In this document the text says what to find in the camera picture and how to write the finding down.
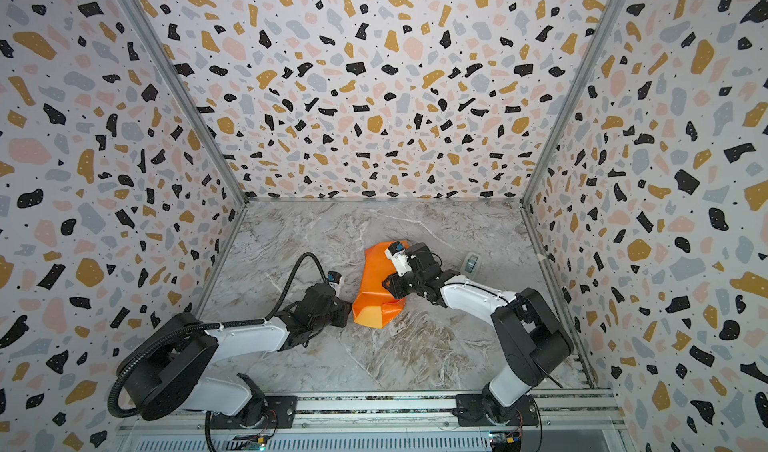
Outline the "white tape dispenser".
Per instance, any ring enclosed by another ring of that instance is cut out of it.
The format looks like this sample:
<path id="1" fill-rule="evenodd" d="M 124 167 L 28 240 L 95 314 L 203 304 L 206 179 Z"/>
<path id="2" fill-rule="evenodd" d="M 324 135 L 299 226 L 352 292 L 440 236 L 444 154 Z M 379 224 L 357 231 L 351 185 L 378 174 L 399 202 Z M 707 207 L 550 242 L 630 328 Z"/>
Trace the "white tape dispenser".
<path id="1" fill-rule="evenodd" d="M 482 257 L 479 253 L 469 252 L 462 262 L 462 273 L 467 277 L 475 277 L 482 264 Z"/>

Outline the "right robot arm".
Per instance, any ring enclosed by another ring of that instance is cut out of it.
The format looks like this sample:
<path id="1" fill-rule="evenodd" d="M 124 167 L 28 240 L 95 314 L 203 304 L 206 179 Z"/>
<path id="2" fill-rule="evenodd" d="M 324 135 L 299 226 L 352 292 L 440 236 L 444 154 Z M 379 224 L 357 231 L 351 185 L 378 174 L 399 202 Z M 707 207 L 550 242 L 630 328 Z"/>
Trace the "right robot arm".
<path id="1" fill-rule="evenodd" d="M 394 298 L 416 294 L 493 326 L 506 365 L 482 391 L 481 406 L 491 421 L 509 421 L 517 402 L 572 354 L 571 338 L 537 290 L 503 291 L 443 269 L 421 242 L 393 242 L 385 255 L 395 272 L 382 285 Z"/>

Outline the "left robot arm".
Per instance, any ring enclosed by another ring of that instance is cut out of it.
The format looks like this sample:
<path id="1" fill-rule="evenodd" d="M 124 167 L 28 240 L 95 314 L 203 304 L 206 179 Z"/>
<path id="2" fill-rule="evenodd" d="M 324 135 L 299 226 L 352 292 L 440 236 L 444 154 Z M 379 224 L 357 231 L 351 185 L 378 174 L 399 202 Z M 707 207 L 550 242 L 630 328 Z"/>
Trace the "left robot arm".
<path id="1" fill-rule="evenodd" d="M 175 315 L 118 366 L 109 413 L 154 421 L 178 410 L 202 411 L 243 428 L 264 423 L 274 414 L 262 389 L 246 374 L 236 382 L 212 378 L 210 365 L 306 346 L 328 326 L 345 327 L 352 304 L 337 296 L 337 288 L 316 283 L 270 318 L 204 323 L 189 312 Z"/>

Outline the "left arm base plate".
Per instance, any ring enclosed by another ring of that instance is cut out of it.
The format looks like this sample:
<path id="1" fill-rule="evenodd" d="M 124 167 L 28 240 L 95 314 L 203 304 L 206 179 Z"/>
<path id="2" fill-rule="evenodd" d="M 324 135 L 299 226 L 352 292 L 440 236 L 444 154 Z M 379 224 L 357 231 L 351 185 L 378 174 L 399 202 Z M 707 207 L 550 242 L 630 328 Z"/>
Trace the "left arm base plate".
<path id="1" fill-rule="evenodd" d="M 290 429 L 297 409 L 298 397 L 271 395 L 263 399 L 251 399 L 234 416 L 214 414 L 210 420 L 212 430 L 236 430 L 269 432 Z"/>

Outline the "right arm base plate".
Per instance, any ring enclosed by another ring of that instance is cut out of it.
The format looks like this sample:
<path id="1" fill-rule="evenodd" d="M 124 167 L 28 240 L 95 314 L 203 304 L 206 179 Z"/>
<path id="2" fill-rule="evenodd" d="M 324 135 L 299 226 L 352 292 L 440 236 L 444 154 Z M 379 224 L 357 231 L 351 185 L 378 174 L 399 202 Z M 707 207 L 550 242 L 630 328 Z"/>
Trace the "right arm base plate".
<path id="1" fill-rule="evenodd" d="M 523 395 L 511 406 L 503 406 L 490 393 L 459 394 L 452 414 L 461 427 L 537 426 L 538 409 L 530 395 Z"/>

